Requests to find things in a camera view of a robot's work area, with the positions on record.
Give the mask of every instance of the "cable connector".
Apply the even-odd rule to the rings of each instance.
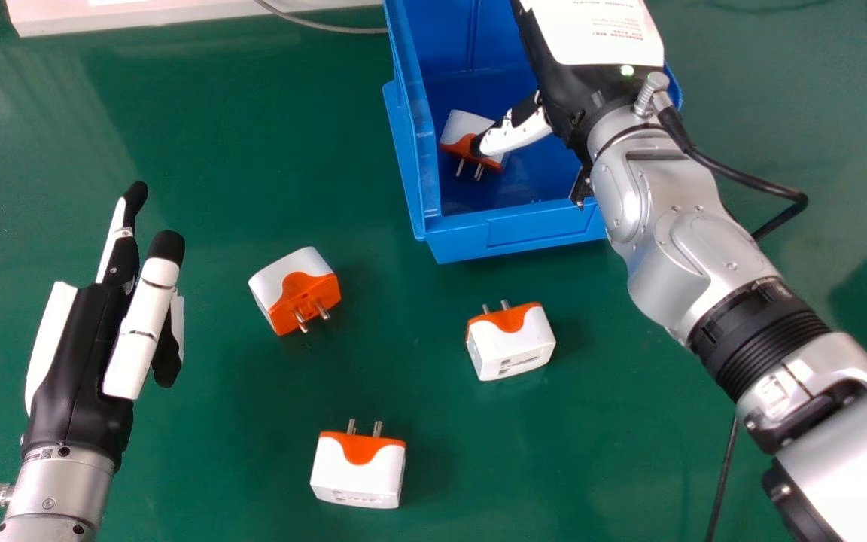
[[[467,352],[481,381],[507,378],[536,370],[550,361],[557,339],[540,303],[484,313],[467,322]]]
[[[406,443],[381,437],[382,426],[374,422],[372,436],[357,435],[357,421],[351,419],[346,433],[320,433],[310,474],[316,498],[347,507],[400,506]]]
[[[320,316],[330,319],[330,309],[340,302],[340,282],[313,247],[305,247],[262,268],[248,282],[256,305],[272,330],[284,336]]]

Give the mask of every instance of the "gray cable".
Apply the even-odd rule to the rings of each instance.
[[[303,25],[309,28],[316,28],[317,30],[336,32],[338,34],[386,34],[386,27],[355,28],[350,26],[334,26],[333,24],[323,24],[322,22],[304,20],[304,18],[295,17],[295,15],[287,14],[286,11],[271,6],[265,0],[254,0],[254,2],[258,3],[264,10],[269,11],[271,14],[274,14],[277,17],[282,18],[283,20],[288,20],[290,22],[294,22],[296,24]]]

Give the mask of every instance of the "green table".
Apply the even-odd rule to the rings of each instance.
[[[867,3],[730,1],[653,2],[689,129],[812,196],[765,250],[867,346]],[[606,243],[434,263],[403,203],[385,38],[258,17],[20,40],[3,16],[0,480],[51,282],[92,280],[114,199],[142,178],[141,247],[162,227],[188,241],[187,360],[138,402],[101,540],[701,540],[732,405],[637,312]],[[723,196],[751,227],[783,205]],[[278,339],[245,283],[306,245],[344,300]],[[558,347],[482,384],[464,324],[501,298],[543,302]],[[400,510],[313,498],[317,434],[348,418],[409,443]],[[787,539],[767,465],[743,436],[720,540]]]

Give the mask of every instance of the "blue bin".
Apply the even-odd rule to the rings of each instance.
[[[513,151],[503,174],[479,182],[472,166],[455,178],[457,158],[438,150],[450,110],[500,119],[537,89],[510,0],[385,0],[385,13],[394,79],[383,100],[413,236],[437,262],[604,238],[593,199],[581,212],[568,198],[580,164],[557,137]]]

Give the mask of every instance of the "metal prong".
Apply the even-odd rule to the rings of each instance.
[[[320,300],[314,301],[313,304],[316,305],[316,309],[318,312],[320,312],[320,317],[322,319],[324,319],[324,320],[330,319],[330,313],[327,312],[327,310],[323,308],[323,305],[320,305]]]
[[[306,329],[306,319],[303,318],[303,315],[300,314],[300,311],[293,309],[293,316],[296,317],[297,323],[300,324],[300,330],[303,333],[309,332],[309,329]]]

